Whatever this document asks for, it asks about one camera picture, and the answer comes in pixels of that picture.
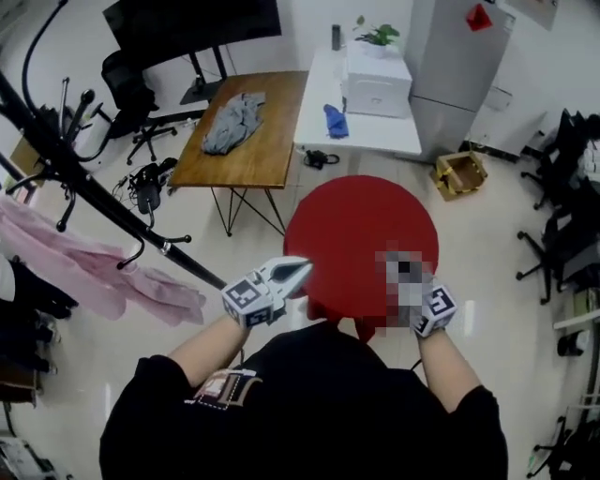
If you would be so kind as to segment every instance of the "cardboard box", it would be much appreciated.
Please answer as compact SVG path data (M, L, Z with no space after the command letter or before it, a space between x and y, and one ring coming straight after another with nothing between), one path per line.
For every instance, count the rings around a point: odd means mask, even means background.
M431 179L447 202L472 195L488 178L488 172L474 152L438 157Z
M10 160L15 166L23 172L25 176L40 173L44 170L44 164L40 161L39 154L36 152L25 138L21 138L15 147ZM43 180L34 182L38 187L44 185Z

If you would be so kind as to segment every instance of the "white refrigerator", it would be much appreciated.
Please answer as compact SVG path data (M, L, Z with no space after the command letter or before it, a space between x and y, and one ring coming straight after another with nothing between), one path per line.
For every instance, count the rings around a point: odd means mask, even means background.
M480 5L492 25L467 22ZM420 161L456 153L484 103L510 39L515 17L488 2L416 0L405 59L412 74L411 108L423 146Z

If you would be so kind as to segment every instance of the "potted plant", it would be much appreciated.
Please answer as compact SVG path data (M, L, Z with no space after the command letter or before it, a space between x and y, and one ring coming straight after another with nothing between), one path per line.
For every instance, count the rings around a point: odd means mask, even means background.
M361 15L356 20L354 30L364 28L365 17ZM388 45L394 43L400 37L399 31L389 23L384 23L380 27L374 25L365 34L358 37L356 40L364 41L367 54L375 58L383 58Z

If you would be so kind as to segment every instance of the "white wall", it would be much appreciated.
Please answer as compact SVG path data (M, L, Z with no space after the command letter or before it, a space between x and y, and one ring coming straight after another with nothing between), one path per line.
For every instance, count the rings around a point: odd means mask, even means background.
M106 110L115 113L112 97L100 77L102 60L118 48L102 10L113 0L71 0L55 19L37 48L31 66L31 90L37 104L56 106L61 80L71 79L69 103L81 91L94 88ZM2 54L0 68L13 85L20 83L21 66L29 43L55 5L55 0L33 0L14 29ZM352 34L355 19L393 23L406 38L413 0L278 0L283 37L262 38L230 46L238 73L308 69L314 49L329 44L331 25L340 23ZM514 95L504 112L484 107L472 128L472 139L505 149L532 121L549 111L542 128L558 123L563 108L584 114L600 111L600 12L595 0L562 0L551 32L502 6L517 17L511 42L496 86ZM228 71L233 73L223 51ZM201 65L217 71L212 54L200 55ZM183 58L146 71L163 113L181 111L179 99L189 88L193 68ZM0 150L9 155L18 132L0 119Z
M108 88L100 77L103 59L118 49L102 10L114 0L71 0L54 20L37 47L30 70L30 87L37 105L58 106L61 80L69 76L69 104L93 88L104 101L107 113L115 113ZM361 15L370 23L392 23L408 35L413 0L278 0L283 37L262 38L230 46L238 73L286 69L309 69L315 47L331 42L331 25L339 23L351 32ZM25 52L36 31L56 5L56 0L33 0L29 12L14 29L0 55L0 68L13 85L20 83ZM230 73L233 69L222 50ZM200 55L203 68L217 72L211 53ZM190 87L194 71L183 58L146 70L163 113L189 110L178 106ZM206 75L207 80L215 78ZM18 132L0 120L0 150L9 155Z
M505 150L545 111L545 131L558 125L563 108L586 116L600 112L599 6L596 0L562 0L549 32L502 5L517 22L495 84L514 98L504 112L482 108L474 141Z

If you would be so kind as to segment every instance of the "pink shirt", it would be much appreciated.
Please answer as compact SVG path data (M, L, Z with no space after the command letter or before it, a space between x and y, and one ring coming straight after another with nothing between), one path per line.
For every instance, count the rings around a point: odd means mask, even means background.
M172 326L203 323L206 298L192 286L135 262L117 270L125 259L121 248L59 233L8 195L0 195L0 238L29 267L107 319L121 318L131 300Z

